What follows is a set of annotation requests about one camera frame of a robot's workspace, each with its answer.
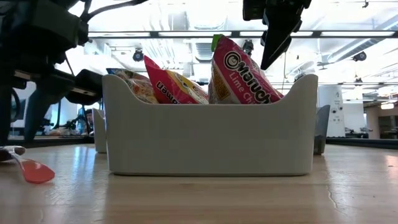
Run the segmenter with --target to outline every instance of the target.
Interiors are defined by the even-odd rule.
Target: wooden table
[[[91,145],[28,149],[55,170],[0,164],[0,223],[398,223],[398,151],[327,146],[301,177],[123,177]]]

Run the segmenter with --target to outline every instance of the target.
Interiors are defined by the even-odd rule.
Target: maruchan ramen package
[[[209,103],[266,104],[282,97],[240,46],[225,36],[218,40],[211,62]]]
[[[161,69],[149,57],[144,56],[144,62],[159,103],[208,103],[207,94],[196,83],[176,72]]]
[[[149,78],[123,68],[107,68],[106,71],[123,79],[138,99],[146,103],[159,103]]]

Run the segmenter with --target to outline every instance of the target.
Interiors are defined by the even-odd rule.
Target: gray bin
[[[328,132],[330,105],[317,108],[317,122],[315,124],[315,139],[313,144],[314,155],[325,152],[326,135]]]

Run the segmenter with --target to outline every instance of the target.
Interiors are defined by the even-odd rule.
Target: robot
[[[66,97],[72,103],[91,105],[102,98],[101,75],[82,70],[77,76],[55,69],[67,61],[65,52],[89,41],[88,21],[95,15],[148,0],[132,0],[88,13],[91,0],[81,0],[80,17],[68,10],[79,0],[25,0],[0,2],[0,146],[7,143],[13,88],[36,82],[25,120],[25,141],[33,141],[50,105]],[[311,0],[244,0],[243,19],[262,19],[268,29],[262,35],[261,69],[267,69],[291,42],[301,26],[301,13]]]

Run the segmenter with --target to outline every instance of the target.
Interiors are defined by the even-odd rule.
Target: maruchan logo
[[[246,86],[250,88],[250,92],[254,94],[254,99],[258,103],[266,104],[271,102],[271,95],[266,93],[257,78],[255,78],[251,73],[249,66],[242,61],[240,54],[235,51],[228,52],[224,57],[224,65],[227,69],[239,73],[239,76],[242,78]]]

